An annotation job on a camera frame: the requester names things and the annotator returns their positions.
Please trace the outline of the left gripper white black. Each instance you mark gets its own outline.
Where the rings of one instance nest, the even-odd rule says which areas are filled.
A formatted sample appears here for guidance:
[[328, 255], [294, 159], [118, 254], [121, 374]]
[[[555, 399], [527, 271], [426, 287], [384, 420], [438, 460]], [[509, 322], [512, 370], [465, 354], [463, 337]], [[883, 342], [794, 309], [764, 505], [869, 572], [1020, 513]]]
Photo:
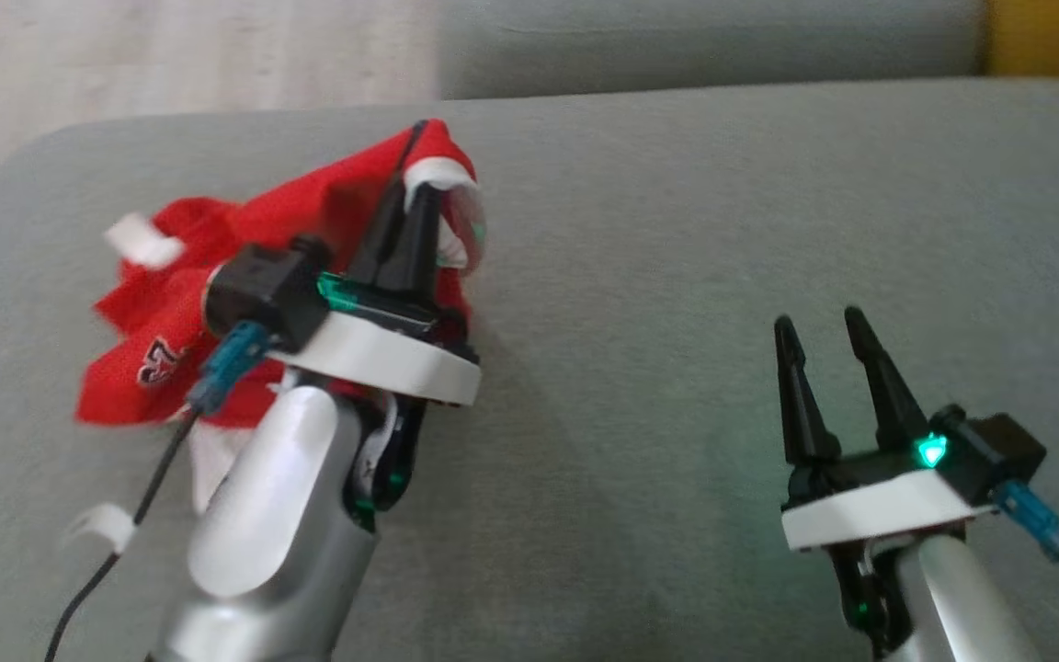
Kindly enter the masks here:
[[[305, 347], [273, 350], [268, 357], [387, 393], [470, 406], [482, 369], [468, 340], [465, 314], [416, 299], [432, 298], [436, 290], [444, 198], [441, 189], [423, 184], [413, 187], [415, 195], [406, 208], [403, 172], [426, 127], [426, 119], [411, 127], [351, 261], [348, 280], [333, 273], [318, 278], [318, 292], [329, 314]], [[385, 291], [366, 285], [380, 272]]]

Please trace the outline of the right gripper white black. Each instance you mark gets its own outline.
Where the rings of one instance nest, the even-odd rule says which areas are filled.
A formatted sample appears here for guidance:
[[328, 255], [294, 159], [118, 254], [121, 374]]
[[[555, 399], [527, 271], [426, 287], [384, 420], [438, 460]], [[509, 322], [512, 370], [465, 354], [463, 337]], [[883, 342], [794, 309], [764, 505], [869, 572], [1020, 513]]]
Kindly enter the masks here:
[[940, 469], [953, 440], [930, 432], [920, 402], [857, 306], [844, 311], [852, 355], [870, 387], [879, 450], [841, 457], [821, 416], [805, 371], [797, 328], [784, 314], [774, 323], [783, 457], [791, 468], [780, 511], [787, 545], [807, 552], [873, 541], [911, 531], [967, 522], [997, 512], [963, 497]]

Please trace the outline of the red and white garment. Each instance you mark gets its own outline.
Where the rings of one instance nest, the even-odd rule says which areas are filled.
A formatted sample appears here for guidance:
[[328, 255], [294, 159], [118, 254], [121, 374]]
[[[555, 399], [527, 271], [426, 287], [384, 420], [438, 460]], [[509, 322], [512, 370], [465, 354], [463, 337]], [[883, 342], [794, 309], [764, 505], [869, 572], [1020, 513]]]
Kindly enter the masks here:
[[[324, 273], [348, 280], [351, 261], [410, 131], [244, 204], [186, 198], [152, 218], [129, 214], [110, 226], [106, 238], [120, 256], [120, 280], [96, 310], [119, 340], [85, 369], [76, 418], [121, 427], [168, 421], [189, 409], [190, 387], [226, 336], [212, 335], [203, 323], [207, 284], [245, 245], [281, 250], [297, 235], [316, 235], [333, 252]], [[486, 223], [473, 164], [444, 121], [427, 119], [403, 184], [406, 208], [413, 187], [430, 184], [444, 193], [436, 290], [432, 298], [416, 299], [457, 307], [470, 332], [471, 309], [461, 283], [483, 260]]]

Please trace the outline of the large grey sofa ottoman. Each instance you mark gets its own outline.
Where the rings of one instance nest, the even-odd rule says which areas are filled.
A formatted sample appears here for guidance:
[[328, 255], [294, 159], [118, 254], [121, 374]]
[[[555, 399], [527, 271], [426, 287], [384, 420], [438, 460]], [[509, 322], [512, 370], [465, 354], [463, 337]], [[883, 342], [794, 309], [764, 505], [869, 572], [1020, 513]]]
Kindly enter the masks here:
[[0, 662], [42, 662], [164, 430], [72, 419], [113, 332], [102, 231], [244, 200], [438, 117], [488, 218], [468, 280], [482, 390], [430, 407], [411, 490], [339, 659], [866, 659], [824, 554], [783, 540], [776, 352], [873, 447], [860, 306], [926, 411], [1008, 412], [1059, 512], [1059, 80], [678, 89], [151, 117], [46, 135], [0, 168]]

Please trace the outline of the grey sofa seat cushion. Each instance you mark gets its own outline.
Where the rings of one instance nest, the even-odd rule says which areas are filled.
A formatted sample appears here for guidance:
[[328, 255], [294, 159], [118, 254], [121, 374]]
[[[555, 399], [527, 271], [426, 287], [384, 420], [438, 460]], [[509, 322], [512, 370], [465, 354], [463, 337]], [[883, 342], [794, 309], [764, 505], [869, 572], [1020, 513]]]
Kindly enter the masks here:
[[982, 72], [986, 0], [439, 0], [445, 99]]

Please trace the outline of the yellow sofa frame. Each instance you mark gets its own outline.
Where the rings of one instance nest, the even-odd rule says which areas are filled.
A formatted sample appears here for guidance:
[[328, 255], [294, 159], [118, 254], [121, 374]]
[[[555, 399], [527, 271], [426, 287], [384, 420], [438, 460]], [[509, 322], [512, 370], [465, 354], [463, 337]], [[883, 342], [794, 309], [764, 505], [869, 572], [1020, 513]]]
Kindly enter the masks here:
[[987, 0], [986, 71], [1059, 78], [1059, 0]]

